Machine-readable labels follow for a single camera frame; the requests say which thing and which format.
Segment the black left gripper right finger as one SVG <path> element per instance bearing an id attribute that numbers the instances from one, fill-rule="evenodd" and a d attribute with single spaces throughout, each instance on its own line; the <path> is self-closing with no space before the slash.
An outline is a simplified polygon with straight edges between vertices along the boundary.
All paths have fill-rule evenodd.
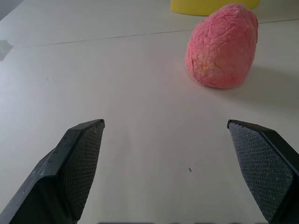
<path id="1" fill-rule="evenodd" d="M 242 176 L 270 224 L 299 222 L 299 154 L 274 130 L 230 119 Z"/>

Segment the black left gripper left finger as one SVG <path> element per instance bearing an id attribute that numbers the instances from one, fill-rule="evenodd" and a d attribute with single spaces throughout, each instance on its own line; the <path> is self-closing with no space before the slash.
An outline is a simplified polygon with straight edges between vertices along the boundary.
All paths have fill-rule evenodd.
<path id="1" fill-rule="evenodd" d="M 105 122 L 67 130 L 34 167 L 0 214 L 2 224 L 76 224 L 97 169 Z"/>

